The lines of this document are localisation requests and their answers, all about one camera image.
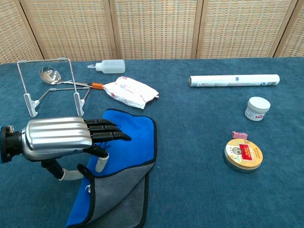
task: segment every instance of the blue table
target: blue table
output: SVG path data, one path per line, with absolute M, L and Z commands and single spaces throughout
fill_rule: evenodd
M 73 62 L 76 81 L 109 83 L 124 75 L 160 93 L 144 110 L 120 103 L 104 91 L 89 94 L 85 119 L 107 108 L 147 115 L 158 127 L 158 158 L 151 170 L 147 228 L 304 227 L 304 58 L 126 61 L 126 72 L 105 75 Z M 67 63 L 22 65 L 33 100 L 51 85 L 39 70 L 56 68 L 70 79 Z M 192 88 L 191 75 L 279 74 L 277 86 Z M 0 125 L 21 130 L 31 119 L 16 64 L 0 65 Z M 72 91 L 51 92 L 36 118 L 76 116 Z M 271 103 L 263 121 L 244 116 L 247 101 Z M 260 168 L 240 173 L 223 159 L 232 131 L 246 132 L 264 155 Z M 59 159 L 64 168 L 86 164 L 88 154 Z M 0 166 L 0 227 L 64 227 L 80 181 L 58 181 L 15 156 Z

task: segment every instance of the metal spoon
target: metal spoon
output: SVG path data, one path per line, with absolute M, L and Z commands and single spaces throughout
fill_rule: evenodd
M 61 75 L 59 74 L 59 72 L 53 68 L 50 67 L 44 67 L 42 69 L 40 69 L 39 71 L 40 77 L 43 81 L 45 81 L 46 83 L 49 83 L 51 85 L 59 85 L 59 84 L 74 84 L 71 81 L 66 81 L 66 82 L 62 82 L 61 81 Z M 92 89 L 104 89 L 104 84 L 100 84 L 100 83 L 80 83 L 80 82 L 75 82 L 76 85 L 80 85 L 80 86 L 88 86 Z

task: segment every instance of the woven screen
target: woven screen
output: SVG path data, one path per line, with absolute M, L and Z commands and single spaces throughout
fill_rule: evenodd
M 0 63 L 39 59 L 13 0 L 0 1 Z
M 208 0 L 200 58 L 267 57 L 291 0 Z
M 281 56 L 304 56 L 304 6 L 288 35 Z
M 113 57 L 102 0 L 23 0 L 45 58 Z
M 196 0 L 115 0 L 111 7 L 113 2 L 123 59 L 191 57 Z

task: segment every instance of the pink eraser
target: pink eraser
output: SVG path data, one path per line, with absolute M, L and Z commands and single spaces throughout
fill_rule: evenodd
M 247 139 L 247 134 L 242 132 L 232 132 L 233 139 Z

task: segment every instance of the white squeeze bottle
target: white squeeze bottle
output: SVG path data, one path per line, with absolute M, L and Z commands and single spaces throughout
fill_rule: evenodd
M 96 71 L 102 71 L 104 74 L 124 73 L 125 64 L 123 59 L 103 60 L 101 63 L 88 65 L 87 68 L 95 68 Z

